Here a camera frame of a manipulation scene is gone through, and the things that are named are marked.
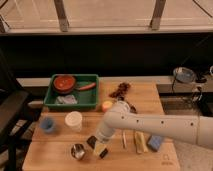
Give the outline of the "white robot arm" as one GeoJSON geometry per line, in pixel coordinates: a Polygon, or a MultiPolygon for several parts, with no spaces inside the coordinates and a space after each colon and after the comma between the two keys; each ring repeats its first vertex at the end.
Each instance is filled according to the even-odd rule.
{"type": "Polygon", "coordinates": [[[213,150],[213,117],[134,114],[127,102],[117,101],[103,115],[94,136],[106,144],[117,129],[141,131],[213,150]]]}

